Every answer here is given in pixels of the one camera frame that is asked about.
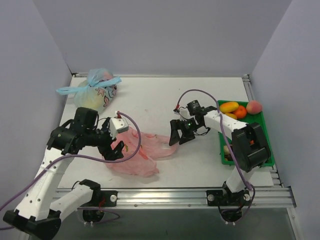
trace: white wall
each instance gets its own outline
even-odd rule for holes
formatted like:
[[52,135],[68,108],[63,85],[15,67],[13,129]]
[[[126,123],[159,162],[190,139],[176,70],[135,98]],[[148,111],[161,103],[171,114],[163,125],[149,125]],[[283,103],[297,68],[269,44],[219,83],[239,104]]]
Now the white wall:
[[291,0],[33,0],[71,71],[242,76]]
[[306,240],[320,199],[320,1],[293,0],[252,73],[280,177],[292,186]]
[[[50,132],[62,114],[64,99],[55,89],[70,80],[68,67],[32,0],[2,0],[0,205],[34,178]],[[0,227],[6,226],[4,212]],[[0,239],[17,239],[17,234],[2,231]]]

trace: light blue plastic bag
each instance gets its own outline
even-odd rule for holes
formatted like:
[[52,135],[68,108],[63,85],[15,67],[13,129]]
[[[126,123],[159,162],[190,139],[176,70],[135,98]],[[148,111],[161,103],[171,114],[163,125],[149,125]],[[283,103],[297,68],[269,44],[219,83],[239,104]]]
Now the light blue plastic bag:
[[93,109],[100,114],[116,95],[120,82],[120,77],[114,77],[107,69],[99,68],[90,70],[86,80],[79,86],[61,87],[56,91],[61,95],[75,94],[73,102],[77,108]]

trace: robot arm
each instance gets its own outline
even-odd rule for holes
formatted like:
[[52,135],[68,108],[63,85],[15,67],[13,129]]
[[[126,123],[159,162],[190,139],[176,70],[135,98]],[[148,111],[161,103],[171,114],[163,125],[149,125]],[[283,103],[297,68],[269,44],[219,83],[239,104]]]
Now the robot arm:
[[15,210],[5,213],[5,222],[30,235],[50,240],[57,234],[61,222],[78,207],[90,203],[92,206],[98,205],[101,201],[100,185],[90,180],[80,182],[73,191],[52,202],[67,167],[74,159],[66,158],[52,165],[58,157],[74,155],[85,146],[92,146],[98,147],[106,160],[123,158],[123,141],[114,149],[111,144],[118,133],[129,129],[127,121],[123,118],[108,117],[102,128],[97,129],[97,118],[97,111],[79,107],[74,119],[52,131],[36,177],[42,174],[43,170],[46,172],[28,190]]
[[[180,114],[180,119],[170,121],[170,146],[176,143],[181,145],[195,139],[194,133],[202,127],[215,129],[221,133],[222,115],[224,133],[232,140],[232,151],[239,165],[239,171],[246,181],[249,181],[255,169],[263,165],[271,156],[266,136],[258,123],[249,124],[235,120],[218,112],[213,106],[201,107],[197,100],[188,103],[185,109],[175,109],[174,112]],[[248,194],[236,167],[222,188],[221,197],[215,200],[217,206],[239,204],[244,199],[244,195]]]

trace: white table surface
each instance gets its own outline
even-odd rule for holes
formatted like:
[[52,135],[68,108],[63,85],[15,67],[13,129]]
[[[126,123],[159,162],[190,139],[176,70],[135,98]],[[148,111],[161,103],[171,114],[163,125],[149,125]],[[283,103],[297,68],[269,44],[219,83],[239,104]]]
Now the white table surface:
[[[179,96],[188,89],[202,89],[217,100],[248,101],[239,77],[122,77],[118,93],[100,118],[114,117],[115,111],[131,116],[141,131],[170,135],[170,120],[177,119],[173,109]],[[77,86],[84,77],[74,77],[71,86]],[[180,105],[199,100],[202,106],[215,106],[213,100],[200,92],[187,93]],[[61,123],[73,119],[76,106],[70,95]],[[71,188],[74,182],[90,179],[102,188],[201,188],[221,187],[233,170],[222,165],[218,132],[212,129],[206,136],[178,147],[176,153],[158,160],[159,174],[151,177],[127,175],[108,169],[103,163],[75,158],[66,170],[59,188]],[[98,149],[85,147],[79,154],[101,158]],[[251,179],[254,186],[273,186],[269,167],[256,171]]]

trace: plastic bag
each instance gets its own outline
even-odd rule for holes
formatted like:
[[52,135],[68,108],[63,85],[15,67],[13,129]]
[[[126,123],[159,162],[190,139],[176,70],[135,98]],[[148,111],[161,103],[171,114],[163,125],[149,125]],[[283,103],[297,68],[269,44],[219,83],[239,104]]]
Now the plastic bag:
[[[159,169],[154,159],[170,156],[178,147],[178,144],[169,146],[169,139],[168,136],[141,132],[140,149],[133,158],[120,163],[106,163],[106,166],[123,174],[140,175],[143,177],[158,174]],[[123,156],[125,158],[129,157],[137,149],[138,132],[130,127],[128,131],[118,134],[116,141],[111,145],[112,148],[120,141],[124,142]]]
[[105,68],[92,69],[86,80],[79,86],[61,87],[56,91],[61,95],[74,94],[73,102],[79,107],[85,107],[102,113],[117,93],[120,77],[114,77]]

